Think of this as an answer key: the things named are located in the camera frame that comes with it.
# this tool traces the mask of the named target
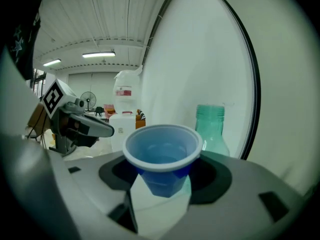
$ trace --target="plastic cup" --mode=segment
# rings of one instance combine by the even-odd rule
[[[201,136],[189,127],[159,124],[128,135],[123,153],[153,195],[169,198],[182,188],[202,145]]]

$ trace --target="white ceiling panel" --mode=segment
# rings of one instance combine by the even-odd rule
[[[106,72],[136,69],[164,1],[42,0],[33,66],[47,72],[90,71],[92,65]],[[114,51],[115,57],[82,57],[104,51]],[[43,66],[56,59],[61,62]]]

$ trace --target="plastic jug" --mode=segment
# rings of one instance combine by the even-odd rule
[[[142,72],[141,65],[136,70],[123,70],[115,76],[113,87],[113,105],[117,114],[136,115],[139,94],[139,74]]]

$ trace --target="standing fan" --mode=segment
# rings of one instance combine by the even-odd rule
[[[91,91],[84,92],[81,95],[80,99],[87,103],[87,111],[89,111],[89,109],[92,109],[97,102],[96,96]]]

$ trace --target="glass bottle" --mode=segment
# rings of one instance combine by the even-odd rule
[[[216,105],[198,105],[196,108],[195,130],[203,140],[202,150],[230,156],[222,136],[225,108]]]

